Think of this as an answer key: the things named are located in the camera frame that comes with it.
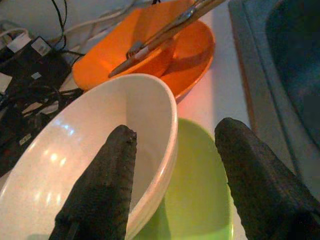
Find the bowl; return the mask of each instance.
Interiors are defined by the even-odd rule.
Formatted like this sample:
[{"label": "bowl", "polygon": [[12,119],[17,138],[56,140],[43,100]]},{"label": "bowl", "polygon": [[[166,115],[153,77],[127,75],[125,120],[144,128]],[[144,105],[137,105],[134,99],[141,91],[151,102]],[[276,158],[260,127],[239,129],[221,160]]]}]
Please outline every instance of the bowl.
[{"label": "bowl", "polygon": [[164,82],[147,74],[95,87],[42,130],[0,193],[0,239],[48,239],[73,184],[120,124],[137,132],[126,232],[132,239],[163,199],[178,148],[175,98]]},{"label": "bowl", "polygon": [[[75,83],[79,88],[89,90],[110,80],[109,73],[126,60],[127,51],[137,41],[148,40],[192,3],[192,0],[162,2],[132,11],[112,32],[73,65]],[[168,39],[147,58],[116,77],[131,73],[160,77],[171,63],[178,36],[179,34]]]}]

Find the orange bowl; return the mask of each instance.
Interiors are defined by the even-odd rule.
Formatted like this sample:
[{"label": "orange bowl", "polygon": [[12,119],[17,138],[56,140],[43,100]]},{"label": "orange bowl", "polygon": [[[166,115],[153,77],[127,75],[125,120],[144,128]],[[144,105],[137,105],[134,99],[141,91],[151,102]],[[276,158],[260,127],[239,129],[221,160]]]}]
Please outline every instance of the orange bowl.
[{"label": "orange bowl", "polygon": [[[144,42],[184,12],[192,0],[177,0],[134,10],[108,36],[94,46],[72,68],[75,83],[90,90],[108,81],[109,73],[126,60],[126,53],[137,41]],[[176,39],[168,39],[152,51],[146,59],[116,75],[144,73],[161,77],[169,67],[176,49]]]}]

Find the sink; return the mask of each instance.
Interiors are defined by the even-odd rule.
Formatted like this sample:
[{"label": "sink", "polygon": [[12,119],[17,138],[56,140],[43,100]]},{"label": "sink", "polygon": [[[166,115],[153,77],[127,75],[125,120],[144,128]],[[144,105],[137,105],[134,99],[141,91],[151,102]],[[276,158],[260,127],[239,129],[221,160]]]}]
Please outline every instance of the sink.
[{"label": "sink", "polygon": [[252,130],[320,201],[320,1],[228,6]]},{"label": "sink", "polygon": [[312,140],[320,147],[320,2],[285,0],[266,21],[281,83]]}]

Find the white countertop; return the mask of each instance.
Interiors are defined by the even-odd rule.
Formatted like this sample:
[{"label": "white countertop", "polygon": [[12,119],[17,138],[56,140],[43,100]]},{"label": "white countertop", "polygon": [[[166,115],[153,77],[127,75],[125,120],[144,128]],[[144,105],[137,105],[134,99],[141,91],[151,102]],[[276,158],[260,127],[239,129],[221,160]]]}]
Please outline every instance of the white countertop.
[{"label": "white countertop", "polygon": [[[219,121],[226,117],[232,117],[250,126],[228,1],[207,13],[201,20],[215,35],[215,54],[208,72],[178,104],[178,116],[200,124],[213,136]],[[64,88],[73,87],[77,86],[73,81],[67,80]],[[9,173],[0,178],[0,189],[8,176]],[[234,205],[232,221],[233,239],[246,240],[245,231]]]}]

